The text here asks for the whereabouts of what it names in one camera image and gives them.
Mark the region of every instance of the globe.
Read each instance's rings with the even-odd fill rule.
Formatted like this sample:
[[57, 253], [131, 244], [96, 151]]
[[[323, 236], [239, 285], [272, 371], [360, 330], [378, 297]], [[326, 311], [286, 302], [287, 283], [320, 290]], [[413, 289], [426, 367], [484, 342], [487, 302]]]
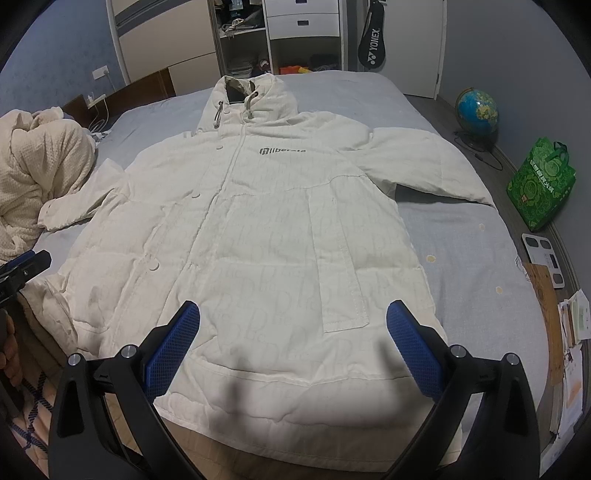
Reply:
[[488, 93], [473, 87], [464, 90], [457, 97], [456, 116], [460, 126], [475, 137], [491, 135], [499, 122], [494, 99]]

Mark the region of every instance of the white puffer jacket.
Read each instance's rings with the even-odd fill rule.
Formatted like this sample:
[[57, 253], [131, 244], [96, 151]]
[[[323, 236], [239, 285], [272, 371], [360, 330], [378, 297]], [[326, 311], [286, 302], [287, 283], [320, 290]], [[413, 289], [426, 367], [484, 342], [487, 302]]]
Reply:
[[221, 79], [197, 132], [125, 172], [107, 162], [47, 205], [49, 228], [96, 213], [25, 295], [65, 350], [91, 356], [139, 344], [193, 300], [201, 327], [155, 402], [163, 417], [279, 460], [384, 471], [432, 405], [389, 337], [388, 305], [403, 299], [445, 338], [387, 194], [492, 199], [436, 135], [298, 113], [270, 74], [240, 82], [244, 103], [228, 104]]

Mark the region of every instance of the white wardrobe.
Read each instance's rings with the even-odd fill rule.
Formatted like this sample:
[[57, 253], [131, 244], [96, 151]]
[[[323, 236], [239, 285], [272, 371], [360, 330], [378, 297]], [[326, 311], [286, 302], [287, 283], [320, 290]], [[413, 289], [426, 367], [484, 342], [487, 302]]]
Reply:
[[207, 0], [106, 0], [106, 4], [126, 83], [168, 67], [176, 94], [183, 95], [209, 88], [220, 78]]

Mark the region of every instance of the jacket sleeve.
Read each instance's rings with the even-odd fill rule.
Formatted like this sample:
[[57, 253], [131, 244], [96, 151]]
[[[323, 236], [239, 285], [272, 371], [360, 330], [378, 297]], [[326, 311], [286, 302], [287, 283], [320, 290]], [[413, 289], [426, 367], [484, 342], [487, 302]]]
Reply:
[[37, 225], [51, 232], [91, 218], [124, 178], [124, 170], [107, 158], [78, 192], [45, 202]]
[[439, 135], [414, 128], [370, 129], [340, 115], [326, 120], [316, 134], [357, 165], [385, 194], [400, 184], [494, 206], [470, 162]]

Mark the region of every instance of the wooden headboard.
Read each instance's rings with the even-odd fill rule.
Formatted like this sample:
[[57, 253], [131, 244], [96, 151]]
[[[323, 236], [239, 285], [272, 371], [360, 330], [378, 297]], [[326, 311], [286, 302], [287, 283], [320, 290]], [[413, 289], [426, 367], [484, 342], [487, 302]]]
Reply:
[[[173, 81], [168, 69], [154, 72], [142, 79], [136, 80], [121, 90], [111, 93], [106, 99], [109, 117], [118, 117], [127, 110], [139, 106], [149, 105], [176, 96]], [[106, 116], [105, 103], [99, 102], [90, 109], [86, 106], [83, 95], [68, 102], [62, 107], [65, 113], [71, 115], [83, 127], [88, 127], [94, 120], [97, 110], [101, 117]]]

